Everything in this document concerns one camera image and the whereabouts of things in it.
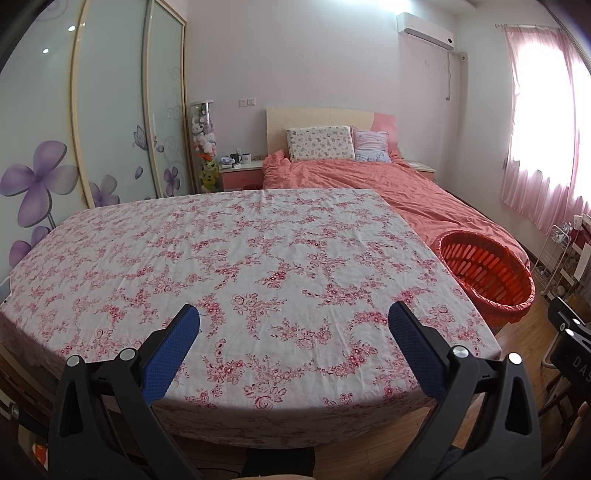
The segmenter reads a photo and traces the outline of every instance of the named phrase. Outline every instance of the air conditioner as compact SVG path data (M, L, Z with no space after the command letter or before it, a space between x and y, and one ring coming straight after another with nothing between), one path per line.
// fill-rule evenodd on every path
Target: air conditioner
M453 50L453 34L439 25L423 20L409 13L403 13L396 17L398 33L407 33L414 37L433 43L446 50Z

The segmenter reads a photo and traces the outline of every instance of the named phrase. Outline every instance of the frosted glass door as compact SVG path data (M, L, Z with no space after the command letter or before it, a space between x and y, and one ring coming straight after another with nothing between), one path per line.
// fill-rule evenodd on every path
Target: frosted glass door
M148 111L157 144L154 160L165 197L191 191L183 116L183 25L154 2L148 39Z
M86 208L70 122L70 65L82 0L56 0L0 74L0 278Z
M148 2L89 1L76 95L80 156L95 206L156 198L142 97Z

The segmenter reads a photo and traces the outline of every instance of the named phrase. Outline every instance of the plush toy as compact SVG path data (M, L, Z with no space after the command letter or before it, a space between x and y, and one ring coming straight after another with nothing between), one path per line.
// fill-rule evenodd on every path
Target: plush toy
M193 143L197 143L197 139L198 139L198 135L201 134L203 132L203 126L200 125L199 123L197 123L195 121L195 118L193 118L191 120L193 126L192 126L192 131L193 131Z
M205 134L203 132L199 132L197 134L197 136L195 137L195 146L197 147L197 149L199 149L201 147L204 137L205 137Z
M212 160L211 158L206 158L205 162L203 162L203 169L206 171L214 172L216 178L219 175L219 169L217 167L217 163Z
M203 153L206 153L207 155L215 155L215 145L216 145L215 134L212 132L212 133L205 134L202 137L201 137L201 135L199 135L199 138L201 138L201 140L199 141L199 144L201 145Z
M204 169L201 172L201 181L203 182L203 185L201 186L201 191L203 193L217 192L216 180L217 180L217 171Z

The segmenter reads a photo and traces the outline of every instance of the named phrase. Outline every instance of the pink curtain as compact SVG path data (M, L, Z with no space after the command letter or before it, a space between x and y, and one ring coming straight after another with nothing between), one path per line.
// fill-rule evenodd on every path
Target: pink curtain
M560 30L507 27L505 35L513 114L499 197L548 232L590 210L591 75Z

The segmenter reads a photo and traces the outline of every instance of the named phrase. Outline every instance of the nightstand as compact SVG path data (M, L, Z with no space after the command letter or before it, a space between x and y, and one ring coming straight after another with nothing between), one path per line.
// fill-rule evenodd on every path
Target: nightstand
M224 192L242 190L248 185L260 185L262 188L262 161L234 165L220 170Z
M427 180L435 181L435 174L437 170L425 165L424 163L420 163L418 161L410 161L407 162L414 170L419 172L423 177Z

